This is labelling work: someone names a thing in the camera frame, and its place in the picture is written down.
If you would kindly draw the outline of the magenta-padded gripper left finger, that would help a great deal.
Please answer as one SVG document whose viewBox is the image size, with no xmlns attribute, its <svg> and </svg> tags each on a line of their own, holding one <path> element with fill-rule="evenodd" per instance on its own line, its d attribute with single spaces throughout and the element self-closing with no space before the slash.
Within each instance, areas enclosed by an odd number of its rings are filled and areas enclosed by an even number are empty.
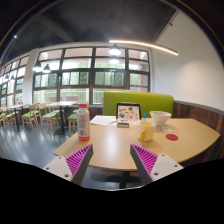
<svg viewBox="0 0 224 224">
<path fill-rule="evenodd" d="M 80 185 L 92 156 L 93 145 L 90 144 L 66 157 L 57 156 L 44 167 L 44 170 Z"/>
</svg>

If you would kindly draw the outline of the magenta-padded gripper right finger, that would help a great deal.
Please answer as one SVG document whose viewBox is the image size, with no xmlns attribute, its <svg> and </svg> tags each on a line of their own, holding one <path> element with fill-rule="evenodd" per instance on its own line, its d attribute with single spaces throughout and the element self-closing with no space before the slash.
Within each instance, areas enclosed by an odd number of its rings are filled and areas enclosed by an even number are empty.
<svg viewBox="0 0 224 224">
<path fill-rule="evenodd" d="M 155 154 L 143 147 L 131 144 L 130 154 L 135 162 L 143 185 L 159 180 L 182 169 L 167 154 Z"/>
</svg>

